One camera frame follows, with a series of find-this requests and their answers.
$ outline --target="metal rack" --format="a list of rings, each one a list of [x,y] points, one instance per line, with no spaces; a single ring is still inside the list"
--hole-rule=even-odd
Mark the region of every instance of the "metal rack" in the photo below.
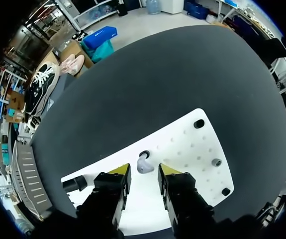
[[[113,0],[105,0],[103,2],[100,2],[98,3],[97,0],[95,0],[95,3],[96,5],[89,8],[88,10],[82,12],[81,14],[75,16],[75,17],[72,17],[70,15],[70,13],[67,11],[67,9],[65,8],[65,6],[60,2],[60,0],[54,0],[54,2],[59,6],[60,10],[64,13],[64,15],[68,18],[68,20],[71,22],[71,24],[73,25],[73,27],[77,30],[77,31],[81,31],[81,30],[84,30],[86,28],[88,28],[89,26],[93,25],[94,23],[108,17],[108,16],[111,16],[115,13],[117,13],[117,11],[112,11],[112,12],[109,12],[108,14],[105,14],[101,17],[99,17],[98,19],[95,19],[93,20],[92,22],[88,23],[88,24],[85,24],[84,26],[80,26],[79,22],[78,22],[78,18],[80,18],[81,16],[84,16],[86,13],[89,13],[91,10],[95,9],[96,7],[100,6],[100,5],[103,5],[103,4],[106,4],[110,1],[113,1]],[[118,0],[118,2],[120,4],[123,3],[123,0]]]
[[[3,72],[2,72],[2,75],[1,75],[1,79],[0,79],[0,89],[1,89],[2,80],[4,79],[4,76],[5,76],[6,72],[9,74],[9,79],[8,79],[7,86],[6,86],[5,91],[4,91],[4,95],[3,95],[2,98],[0,98],[0,102],[1,102],[1,107],[0,108],[1,108],[1,110],[3,109],[4,104],[9,104],[9,101],[5,100],[5,98],[6,98],[7,89],[9,87],[9,84],[11,82],[12,77],[16,77],[18,79],[16,84],[13,87],[14,89],[16,89],[16,87],[18,86],[18,83],[19,83],[20,80],[23,81],[23,82],[26,82],[26,79],[22,78],[21,76],[16,75],[15,73],[11,72],[10,70],[4,69]]]

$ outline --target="white pegboard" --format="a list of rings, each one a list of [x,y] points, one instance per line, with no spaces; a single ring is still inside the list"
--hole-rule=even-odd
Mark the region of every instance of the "white pegboard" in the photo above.
[[[198,120],[204,120],[203,127],[194,127]],[[155,170],[140,174],[136,169],[137,160],[144,150],[150,152],[146,161]],[[219,167],[211,163],[216,158],[222,161]],[[180,172],[189,172],[196,179],[198,192],[212,206],[222,202],[234,190],[219,139],[202,109],[196,109],[119,152],[63,177],[62,182],[84,175],[89,184],[81,192],[69,193],[71,202],[75,207],[82,204],[92,192],[93,180],[100,172],[108,172],[125,163],[131,165],[132,182],[119,228],[126,236],[155,232],[171,226],[159,190],[160,163]],[[221,193],[224,188],[231,191],[229,195]]]

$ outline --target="black circular table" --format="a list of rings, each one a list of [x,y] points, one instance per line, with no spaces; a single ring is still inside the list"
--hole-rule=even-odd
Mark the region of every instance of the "black circular table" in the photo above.
[[[62,94],[32,139],[51,202],[74,215],[63,176],[196,108],[204,109],[215,129],[235,187],[214,208],[216,219],[256,214],[286,179],[286,110],[255,52],[230,29],[211,25],[134,42],[91,67]],[[170,229],[153,237],[168,235]]]

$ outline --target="pink shoe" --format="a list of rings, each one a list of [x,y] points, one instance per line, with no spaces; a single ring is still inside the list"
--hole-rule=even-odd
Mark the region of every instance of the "pink shoe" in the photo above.
[[[81,70],[83,64],[85,61],[84,55],[79,55],[77,58],[75,58],[67,67],[67,73],[75,76],[79,71]]]
[[[65,59],[60,65],[60,75],[68,72],[69,65],[75,60],[75,54],[71,54],[67,59]]]

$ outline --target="blue storage bin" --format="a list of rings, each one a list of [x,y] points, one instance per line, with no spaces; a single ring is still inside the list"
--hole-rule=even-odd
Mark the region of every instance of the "blue storage bin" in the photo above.
[[[96,49],[107,40],[117,36],[117,30],[112,26],[105,26],[84,38],[83,42],[90,49]]]
[[[198,19],[206,19],[209,9],[197,3],[186,3],[188,15],[194,16]]]

